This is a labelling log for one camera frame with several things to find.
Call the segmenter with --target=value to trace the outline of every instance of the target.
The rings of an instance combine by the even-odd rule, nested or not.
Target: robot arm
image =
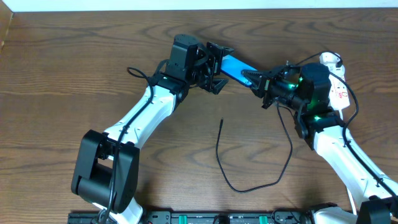
[[[231,52],[233,49],[211,42],[204,46],[189,35],[176,35],[165,71],[160,71],[161,62],[147,79],[148,87],[137,105],[103,133],[90,130],[81,140],[72,192],[107,208],[118,223],[138,223],[142,207],[134,200],[134,193],[141,147],[185,99],[192,85],[214,94],[221,91],[228,80],[214,77],[220,74],[222,58]],[[98,163],[98,159],[113,157],[113,169]]]
[[[349,105],[348,93],[344,84],[330,75],[333,72],[344,80],[345,68],[340,56],[324,53],[320,56],[321,63],[303,66],[287,63],[269,71],[257,71],[232,56],[224,60],[228,63],[223,63],[222,71],[249,87],[257,97],[263,98],[264,109],[278,101],[296,111],[294,121],[297,134],[332,166],[352,192],[357,206],[361,207],[358,217],[340,208],[319,210],[313,214],[315,223],[356,223],[357,219],[357,223],[364,223],[364,220],[365,223],[384,223],[383,219],[388,223],[390,213],[398,216],[398,184],[370,160],[348,129],[346,137],[349,146],[358,157],[343,140],[345,124],[335,111]],[[388,192],[381,184],[395,194]]]

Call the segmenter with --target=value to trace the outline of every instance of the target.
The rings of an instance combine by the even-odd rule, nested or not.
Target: white cord
[[[343,120],[344,118],[343,110],[338,110],[338,113],[340,114],[340,119]],[[351,208],[353,209],[353,214],[356,215],[356,208],[355,208],[353,194],[351,194],[348,188],[347,188],[347,193],[348,193],[349,202],[351,203]]]

